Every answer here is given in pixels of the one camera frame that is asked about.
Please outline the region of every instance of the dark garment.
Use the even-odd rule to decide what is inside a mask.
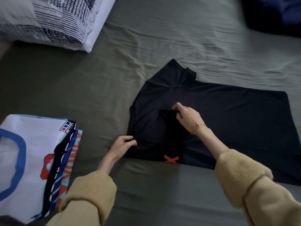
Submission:
[[[301,0],[241,0],[247,25],[261,32],[301,37]]]
[[[74,132],[75,126],[76,126],[76,122],[75,121],[70,121],[71,123],[73,123],[73,126],[70,126],[70,130],[69,133],[65,136],[65,138],[62,140],[61,143],[59,143],[57,145],[57,147],[55,148],[55,155],[53,158],[53,163],[49,172],[49,176],[46,182],[46,186],[45,186],[45,191],[44,191],[44,196],[43,196],[43,209],[42,209],[42,215],[40,216],[40,218],[43,218],[47,212],[50,210],[50,205],[51,205],[51,200],[50,200],[50,196],[52,193],[52,186],[55,183],[55,180],[58,179],[55,177],[55,175],[57,174],[60,166],[61,166],[61,160],[63,155],[65,154],[66,151],[66,147],[68,146],[68,143],[70,141],[70,138]]]
[[[195,80],[174,59],[146,81],[130,107],[128,135],[138,145],[127,157],[215,168],[201,140],[169,111],[176,102],[197,110],[229,148],[269,167],[275,181],[301,185],[301,146],[282,91],[249,89]]]

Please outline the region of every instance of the white jersey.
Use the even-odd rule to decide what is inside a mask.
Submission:
[[[51,168],[45,159],[54,154],[69,126],[64,119],[6,117],[0,125],[0,215],[27,224],[41,212],[47,181],[41,172]]]

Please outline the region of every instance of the blue neckline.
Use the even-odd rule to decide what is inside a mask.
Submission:
[[[0,128],[0,140],[1,137],[6,137],[15,141],[18,145],[19,153],[17,157],[17,163],[15,166],[16,172],[13,175],[13,178],[11,179],[11,185],[6,190],[0,192],[0,201],[4,200],[15,191],[24,174],[26,162],[26,143],[24,139],[15,133]]]

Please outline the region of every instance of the yellow fleece sleeve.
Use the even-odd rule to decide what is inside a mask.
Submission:
[[[117,187],[103,171],[78,177],[47,226],[103,226],[114,205]]]
[[[270,169],[246,155],[229,150],[220,155],[215,174],[235,208],[242,208],[249,225],[301,225],[301,204],[272,181]]]

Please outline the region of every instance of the person's left hand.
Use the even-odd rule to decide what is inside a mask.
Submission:
[[[128,151],[131,146],[136,146],[136,140],[126,142],[133,139],[132,136],[120,136],[115,140],[111,149],[107,153],[107,156],[113,159],[114,162],[117,162],[124,154]]]

